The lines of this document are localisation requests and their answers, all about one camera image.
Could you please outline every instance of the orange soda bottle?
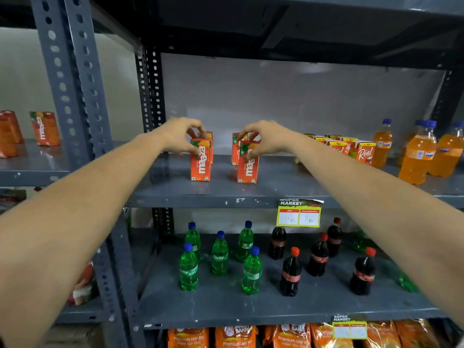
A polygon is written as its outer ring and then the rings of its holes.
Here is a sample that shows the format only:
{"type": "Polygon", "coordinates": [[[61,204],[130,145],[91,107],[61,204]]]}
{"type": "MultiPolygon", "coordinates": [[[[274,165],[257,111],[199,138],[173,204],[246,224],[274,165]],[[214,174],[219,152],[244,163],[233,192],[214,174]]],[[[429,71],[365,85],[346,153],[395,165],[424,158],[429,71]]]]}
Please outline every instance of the orange soda bottle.
{"type": "Polygon", "coordinates": [[[401,151],[401,154],[399,155],[398,160],[396,161],[396,164],[398,166],[401,166],[403,164],[403,160],[404,160],[405,155],[406,155],[406,147],[409,144],[409,142],[416,136],[416,134],[419,133],[419,131],[421,130],[423,124],[424,124],[424,120],[416,120],[416,122],[414,124],[416,129],[414,130],[414,132],[412,134],[408,134],[405,137],[405,140],[404,140],[405,145],[403,146],[403,150],[401,151]]]}
{"type": "Polygon", "coordinates": [[[372,158],[371,166],[382,167],[386,163],[386,158],[392,147],[392,131],[390,125],[391,118],[386,118],[382,121],[382,128],[374,134],[375,150],[372,158]]]}
{"type": "Polygon", "coordinates": [[[424,121],[424,126],[406,147],[406,155],[398,177],[411,184],[419,185],[426,181],[427,171],[432,163],[437,139],[433,128],[437,121],[424,121]]]}
{"type": "Polygon", "coordinates": [[[453,122],[451,131],[441,137],[429,174],[437,177],[452,175],[464,148],[463,128],[464,121],[453,122]]]}

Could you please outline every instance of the blue bottle cap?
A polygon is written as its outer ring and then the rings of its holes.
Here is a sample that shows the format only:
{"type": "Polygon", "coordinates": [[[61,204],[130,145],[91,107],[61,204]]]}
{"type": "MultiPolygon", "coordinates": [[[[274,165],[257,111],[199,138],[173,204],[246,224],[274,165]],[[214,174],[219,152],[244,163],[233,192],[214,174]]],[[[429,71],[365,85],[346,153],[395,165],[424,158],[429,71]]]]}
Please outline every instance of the blue bottle cap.
{"type": "Polygon", "coordinates": [[[259,254],[259,248],[257,246],[252,246],[252,255],[255,257],[259,254]]]}
{"type": "Polygon", "coordinates": [[[464,121],[455,121],[455,122],[451,123],[451,125],[454,128],[461,128],[461,127],[464,127],[464,121]]]}
{"type": "Polygon", "coordinates": [[[435,128],[435,127],[437,127],[437,121],[426,120],[426,121],[424,121],[424,127],[425,128],[435,128]]]}

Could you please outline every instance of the green bottle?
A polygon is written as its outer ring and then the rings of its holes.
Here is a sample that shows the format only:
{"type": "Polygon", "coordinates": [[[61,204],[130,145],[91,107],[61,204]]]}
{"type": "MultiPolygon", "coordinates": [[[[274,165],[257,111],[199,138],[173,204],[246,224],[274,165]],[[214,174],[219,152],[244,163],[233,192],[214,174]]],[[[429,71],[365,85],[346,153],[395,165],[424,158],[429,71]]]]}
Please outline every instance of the green bottle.
{"type": "Polygon", "coordinates": [[[224,239],[224,231],[217,232],[217,239],[212,245],[211,271],[213,275],[220,276],[227,273],[227,259],[229,247],[224,239]]]}
{"type": "Polygon", "coordinates": [[[366,248],[378,248],[374,241],[370,239],[369,236],[365,234],[363,230],[359,227],[355,235],[355,241],[353,242],[353,246],[358,252],[363,254],[366,252],[366,248]]]}
{"type": "Polygon", "coordinates": [[[252,246],[251,254],[245,260],[243,270],[242,288],[247,294],[255,294],[259,291],[259,279],[261,278],[262,265],[259,260],[259,248],[252,246]]]}
{"type": "Polygon", "coordinates": [[[188,231],[185,235],[185,243],[192,243],[192,251],[197,256],[198,262],[201,261],[200,251],[200,233],[197,231],[197,226],[194,222],[188,223],[188,231]]]}
{"type": "Polygon", "coordinates": [[[181,255],[181,288],[194,290],[198,283],[198,260],[192,251],[192,243],[184,244],[184,252],[181,255]]]}
{"type": "Polygon", "coordinates": [[[239,249],[237,250],[237,260],[243,263],[253,246],[253,231],[252,222],[245,221],[245,228],[242,229],[239,235],[239,249]]]}
{"type": "Polygon", "coordinates": [[[399,275],[399,285],[409,292],[419,292],[419,288],[417,288],[416,284],[404,272],[401,272],[399,275]]]}

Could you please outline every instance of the coca-cola bottle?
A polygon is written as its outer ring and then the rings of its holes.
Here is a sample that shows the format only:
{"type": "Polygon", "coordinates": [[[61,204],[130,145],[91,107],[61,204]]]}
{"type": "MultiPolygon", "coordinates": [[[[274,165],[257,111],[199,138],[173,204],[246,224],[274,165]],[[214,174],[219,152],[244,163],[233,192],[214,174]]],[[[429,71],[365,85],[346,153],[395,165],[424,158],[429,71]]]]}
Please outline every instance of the coca-cola bottle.
{"type": "Polygon", "coordinates": [[[350,282],[351,290],[360,296],[366,296],[370,293],[375,277],[375,249],[367,247],[366,255],[357,258],[356,271],[353,272],[350,282]]]}
{"type": "Polygon", "coordinates": [[[337,255],[338,250],[340,248],[341,236],[343,234],[340,228],[340,223],[341,223],[341,220],[338,217],[335,217],[333,219],[333,225],[330,226],[327,230],[327,235],[328,235],[327,248],[328,248],[329,257],[334,257],[335,255],[337,255]]]}
{"type": "Polygon", "coordinates": [[[297,247],[291,248],[291,256],[283,262],[282,277],[280,279],[280,289],[284,296],[294,297],[298,292],[298,283],[301,277],[301,263],[298,260],[300,250],[297,247]]]}
{"type": "Polygon", "coordinates": [[[276,227],[270,236],[269,256],[273,259],[282,259],[285,241],[287,240],[287,232],[285,228],[276,227]]]}
{"type": "Polygon", "coordinates": [[[311,276],[322,276],[325,272],[325,264],[328,258],[327,237],[327,233],[320,233],[319,238],[321,240],[315,242],[311,247],[312,254],[306,267],[306,271],[311,276]]]}

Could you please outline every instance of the person's right hand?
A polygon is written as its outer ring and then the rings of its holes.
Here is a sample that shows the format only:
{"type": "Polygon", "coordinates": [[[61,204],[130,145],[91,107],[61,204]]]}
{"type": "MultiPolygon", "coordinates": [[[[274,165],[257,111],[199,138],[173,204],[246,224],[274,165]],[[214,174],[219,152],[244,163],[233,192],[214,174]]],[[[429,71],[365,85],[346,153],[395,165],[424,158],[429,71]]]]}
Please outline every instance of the person's right hand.
{"type": "Polygon", "coordinates": [[[295,134],[298,134],[275,121],[259,121],[249,124],[242,129],[237,140],[243,139],[247,133],[249,133],[248,140],[255,139],[258,134],[261,136],[261,143],[248,154],[249,160],[262,154],[290,152],[290,142],[295,134]]]}

